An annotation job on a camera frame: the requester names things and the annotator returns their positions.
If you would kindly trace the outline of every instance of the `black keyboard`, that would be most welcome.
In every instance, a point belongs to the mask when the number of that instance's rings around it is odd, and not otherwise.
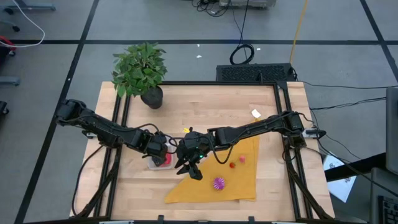
[[[398,224],[398,200],[379,196],[379,223]]]

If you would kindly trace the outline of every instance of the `yellow cloth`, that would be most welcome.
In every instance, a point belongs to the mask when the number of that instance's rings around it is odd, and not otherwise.
[[[226,164],[219,164],[214,155],[210,155],[199,167],[203,179],[194,180],[189,175],[186,176],[169,192],[165,203],[255,200],[258,149],[259,136],[254,136],[238,142]],[[224,161],[227,154],[228,151],[217,152],[218,159]],[[246,157],[244,164],[239,161],[240,156]],[[236,167],[230,168],[230,162],[235,163]],[[223,190],[213,188],[213,180],[216,177],[224,178]]]

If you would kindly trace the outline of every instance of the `yellow cable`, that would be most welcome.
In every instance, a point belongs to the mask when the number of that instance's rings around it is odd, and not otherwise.
[[[308,4],[308,0],[305,0],[305,2],[304,2],[304,7],[303,7],[303,11],[301,12],[300,20],[299,20],[298,25],[297,25],[296,34],[294,35],[292,51],[290,52],[290,60],[289,60],[289,62],[290,62],[291,65],[293,65],[294,48],[296,47],[296,40],[297,40],[297,37],[299,36],[299,32],[300,32],[300,28],[301,28],[301,23],[303,22],[305,10],[307,9],[307,4]]]

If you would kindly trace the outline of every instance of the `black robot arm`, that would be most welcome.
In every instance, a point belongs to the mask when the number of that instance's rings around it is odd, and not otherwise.
[[[115,148],[127,147],[152,156],[157,166],[166,158],[166,137],[159,131],[152,134],[138,128],[122,127],[88,109],[82,101],[65,100],[56,114],[56,122],[61,126],[70,125],[83,128],[83,133],[94,133],[101,145]]]
[[[127,147],[151,156],[155,165],[165,162],[167,146],[165,135],[157,130],[155,134],[148,130],[122,127],[88,109],[82,101],[65,100],[56,114],[57,124],[83,128],[83,133],[94,133],[101,145],[115,148],[125,144]],[[303,147],[305,141],[300,113],[285,111],[267,119],[246,124],[237,128],[222,127],[208,129],[206,134],[192,131],[180,138],[176,153],[178,161],[175,168],[183,166],[177,174],[190,173],[191,178],[201,180],[202,175],[196,163],[206,157],[210,151],[222,151],[233,147],[239,140],[268,132],[279,132],[288,140],[290,146]]]
[[[272,115],[267,119],[237,128],[211,128],[208,129],[207,134],[192,131],[190,128],[190,132],[185,135],[177,147],[178,161],[175,168],[183,166],[177,174],[188,172],[191,178],[201,180],[203,176],[196,164],[210,151],[216,153],[216,151],[227,150],[237,144],[239,140],[271,131],[283,134],[289,145],[294,148],[306,146],[302,136],[304,127],[300,113],[294,111],[285,111],[280,115]]]

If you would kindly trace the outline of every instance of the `wooden tabletop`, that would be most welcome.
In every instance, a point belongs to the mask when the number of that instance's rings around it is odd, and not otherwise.
[[[294,111],[311,118],[307,96],[301,82],[288,83],[290,102]],[[184,128],[206,133],[208,128],[240,126],[253,121],[251,111],[257,109],[261,119],[277,114],[274,91],[271,86],[185,86],[162,85],[163,106],[152,110],[139,97],[131,98],[127,126],[136,127],[154,123],[161,131],[183,137]],[[283,93],[280,92],[282,105]],[[103,82],[96,113],[111,119],[116,93],[111,82]],[[121,121],[123,104],[119,110]],[[311,124],[302,118],[306,128]],[[318,150],[316,140],[308,139],[307,146]],[[98,140],[88,140],[85,159],[98,148]],[[119,177],[114,198],[112,219],[156,220],[164,215],[166,220],[224,220],[292,221],[294,212],[286,165],[282,160],[282,140],[279,133],[260,136],[257,165],[257,199],[255,202],[235,200],[211,203],[171,203],[164,198],[184,175],[176,169],[153,171],[147,167],[142,154],[123,147]],[[81,211],[98,188],[104,158],[103,149],[86,165],[76,196],[76,210]],[[316,152],[302,149],[302,160],[309,191],[331,216],[334,216],[322,161]],[[302,194],[297,188],[301,216],[305,217]],[[105,214],[108,191],[103,197],[101,214]]]

